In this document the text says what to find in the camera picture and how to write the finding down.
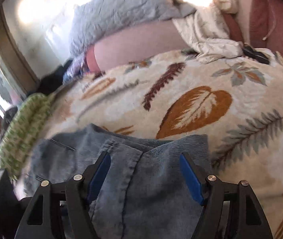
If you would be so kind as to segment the black clothing pile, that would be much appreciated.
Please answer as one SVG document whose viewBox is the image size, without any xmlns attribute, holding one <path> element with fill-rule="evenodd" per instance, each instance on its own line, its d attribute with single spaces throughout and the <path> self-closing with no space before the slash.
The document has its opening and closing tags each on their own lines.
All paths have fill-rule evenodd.
<svg viewBox="0 0 283 239">
<path fill-rule="evenodd" d="M 35 89 L 35 93 L 42 93 L 48 96 L 62 86 L 64 74 L 72 62 L 73 59 L 69 59 L 65 64 L 58 66 L 54 72 L 43 77 Z"/>
</svg>

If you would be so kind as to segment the green patterned blanket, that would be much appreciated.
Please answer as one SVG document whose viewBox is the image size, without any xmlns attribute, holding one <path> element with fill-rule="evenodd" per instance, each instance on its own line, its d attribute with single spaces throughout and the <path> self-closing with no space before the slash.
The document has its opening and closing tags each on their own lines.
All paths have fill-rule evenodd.
<svg viewBox="0 0 283 239">
<path fill-rule="evenodd" d="M 0 169 L 7 170 L 11 180 L 19 179 L 30 150 L 51 113 L 54 97 L 54 94 L 30 95 L 10 122 L 0 143 Z"/>
</svg>

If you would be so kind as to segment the leaf pattern fleece blanket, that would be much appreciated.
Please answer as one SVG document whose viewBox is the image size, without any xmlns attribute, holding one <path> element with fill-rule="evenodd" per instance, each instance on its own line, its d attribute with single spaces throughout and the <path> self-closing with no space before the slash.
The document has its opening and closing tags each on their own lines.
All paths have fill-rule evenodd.
<svg viewBox="0 0 283 239">
<path fill-rule="evenodd" d="M 139 139 L 206 135 L 209 172 L 247 180 L 273 236 L 283 238 L 283 66 L 264 52 L 269 65 L 247 57 L 202 65 L 193 52 L 170 51 L 89 74 L 57 94 L 37 144 L 90 124 Z"/>
</svg>

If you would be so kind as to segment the grey quilted pillow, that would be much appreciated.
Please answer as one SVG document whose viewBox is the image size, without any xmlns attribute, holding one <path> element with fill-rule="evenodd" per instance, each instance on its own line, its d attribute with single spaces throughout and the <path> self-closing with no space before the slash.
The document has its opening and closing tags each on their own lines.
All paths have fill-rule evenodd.
<svg viewBox="0 0 283 239">
<path fill-rule="evenodd" d="M 184 18 L 196 9 L 176 0 L 92 0 L 74 11 L 70 54 L 79 57 L 97 41 L 126 27 Z"/>
</svg>

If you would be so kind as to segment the purple plastic bag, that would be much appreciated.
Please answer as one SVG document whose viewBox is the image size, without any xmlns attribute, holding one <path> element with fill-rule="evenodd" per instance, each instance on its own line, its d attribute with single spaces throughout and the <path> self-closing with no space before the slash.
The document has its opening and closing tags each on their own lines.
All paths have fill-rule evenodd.
<svg viewBox="0 0 283 239">
<path fill-rule="evenodd" d="M 84 54 L 72 58 L 71 61 L 72 62 L 67 67 L 67 70 L 63 75 L 63 84 L 79 79 L 90 71 Z"/>
</svg>

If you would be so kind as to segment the blue denim pants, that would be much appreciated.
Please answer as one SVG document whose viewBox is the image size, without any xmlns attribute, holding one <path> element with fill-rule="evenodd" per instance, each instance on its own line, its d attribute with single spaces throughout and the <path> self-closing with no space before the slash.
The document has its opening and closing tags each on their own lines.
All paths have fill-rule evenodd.
<svg viewBox="0 0 283 239">
<path fill-rule="evenodd" d="M 168 141 L 139 139 L 108 132 L 90 124 L 59 133 L 33 149 L 24 182 L 33 195 L 40 179 L 67 181 L 84 172 L 101 153 L 111 166 L 90 216 L 101 238 L 190 238 L 201 206 L 187 188 L 180 155 L 188 153 L 196 165 L 211 170 L 206 135 Z"/>
</svg>

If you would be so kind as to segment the white crumpled floral sheet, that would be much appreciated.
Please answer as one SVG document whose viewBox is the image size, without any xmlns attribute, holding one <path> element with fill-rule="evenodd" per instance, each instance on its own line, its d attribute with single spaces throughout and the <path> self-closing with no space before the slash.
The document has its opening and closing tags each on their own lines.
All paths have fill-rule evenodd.
<svg viewBox="0 0 283 239">
<path fill-rule="evenodd" d="M 208 64 L 220 58 L 242 55 L 242 42 L 230 39 L 230 30 L 223 17 L 239 10 L 239 0 L 176 0 L 190 5 L 196 12 L 173 23 L 190 48 L 198 53 L 199 62 Z"/>
</svg>

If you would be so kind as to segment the pink long bolster pillow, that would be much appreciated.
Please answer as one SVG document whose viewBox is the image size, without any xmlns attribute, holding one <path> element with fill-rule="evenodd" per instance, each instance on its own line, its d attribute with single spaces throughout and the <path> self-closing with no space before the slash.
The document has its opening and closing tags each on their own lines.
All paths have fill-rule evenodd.
<svg viewBox="0 0 283 239">
<path fill-rule="evenodd" d="M 88 48 L 86 63 L 91 72 L 106 71 L 185 48 L 188 45 L 171 20 L 153 21 L 125 28 L 97 41 Z"/>
</svg>

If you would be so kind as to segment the black sunglasses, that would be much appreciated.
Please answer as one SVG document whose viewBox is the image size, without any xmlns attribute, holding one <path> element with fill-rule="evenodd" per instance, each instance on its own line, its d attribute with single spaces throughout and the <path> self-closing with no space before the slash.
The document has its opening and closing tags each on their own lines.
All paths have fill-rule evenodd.
<svg viewBox="0 0 283 239">
<path fill-rule="evenodd" d="M 262 52 L 259 52 L 257 50 L 255 50 L 254 48 L 252 48 L 250 45 L 248 44 L 244 44 L 243 48 L 242 48 L 243 54 L 245 56 L 247 56 L 248 58 L 254 59 L 259 63 L 262 64 L 270 64 L 269 58 Z"/>
</svg>

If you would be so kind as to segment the wooden window frame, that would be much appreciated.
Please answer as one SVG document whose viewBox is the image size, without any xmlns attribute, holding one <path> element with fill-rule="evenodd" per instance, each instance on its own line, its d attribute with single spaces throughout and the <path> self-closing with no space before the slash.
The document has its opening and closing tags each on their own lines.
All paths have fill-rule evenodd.
<svg viewBox="0 0 283 239">
<path fill-rule="evenodd" d="M 0 69 L 25 96 L 34 91 L 39 83 L 11 34 L 3 7 L 0 7 Z"/>
</svg>

